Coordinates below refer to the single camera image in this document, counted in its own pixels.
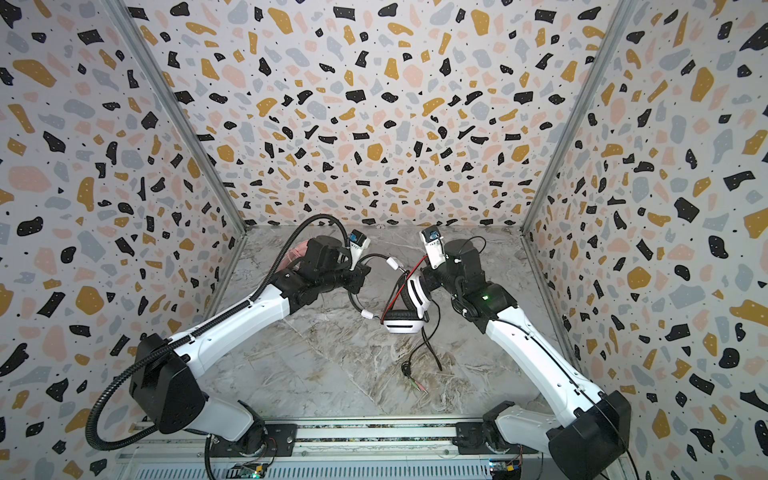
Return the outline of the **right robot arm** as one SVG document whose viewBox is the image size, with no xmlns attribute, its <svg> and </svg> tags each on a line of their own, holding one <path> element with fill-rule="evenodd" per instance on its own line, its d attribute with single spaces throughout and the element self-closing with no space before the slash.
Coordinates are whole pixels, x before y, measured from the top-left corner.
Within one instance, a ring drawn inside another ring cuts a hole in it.
<svg viewBox="0 0 768 480">
<path fill-rule="evenodd" d="M 424 229 L 427 265 L 407 282 L 419 312 L 444 289 L 452 308 L 499 345 L 538 388 L 548 414 L 507 402 L 483 419 L 486 440 L 502 450 L 526 446 L 548 454 L 568 479 L 605 479 L 629 454 L 631 406 L 618 390 L 605 392 L 587 379 L 536 329 L 518 301 L 487 280 L 471 240 L 445 242 L 436 227 Z"/>
</svg>

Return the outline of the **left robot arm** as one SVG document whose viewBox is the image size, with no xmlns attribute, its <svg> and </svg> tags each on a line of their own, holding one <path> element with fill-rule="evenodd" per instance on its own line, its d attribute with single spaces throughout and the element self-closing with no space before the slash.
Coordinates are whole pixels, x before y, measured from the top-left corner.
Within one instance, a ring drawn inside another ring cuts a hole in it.
<svg viewBox="0 0 768 480">
<path fill-rule="evenodd" d="M 261 293 L 254 293 L 199 327 L 185 331 L 188 343 L 133 374 L 129 391 L 162 434 L 187 430 L 212 434 L 241 455 L 260 452 L 267 441 L 263 419 L 242 401 L 205 393 L 199 378 L 218 360 L 267 326 L 337 288 L 356 293 L 369 267 L 360 259 L 369 238 L 355 230 L 347 245 L 330 236 L 308 240 L 295 262 L 280 265 Z"/>
</svg>

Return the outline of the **pink headphones with cable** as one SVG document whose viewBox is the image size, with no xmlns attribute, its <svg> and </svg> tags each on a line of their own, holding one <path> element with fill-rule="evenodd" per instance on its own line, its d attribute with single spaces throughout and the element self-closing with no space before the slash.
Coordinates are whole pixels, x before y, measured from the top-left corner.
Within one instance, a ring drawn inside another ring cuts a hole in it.
<svg viewBox="0 0 768 480">
<path fill-rule="evenodd" d="M 292 261 L 302 258 L 306 255 L 308 249 L 308 240 L 302 241 L 299 244 L 297 244 L 295 247 L 290 249 L 283 260 L 284 265 L 290 264 Z"/>
</svg>

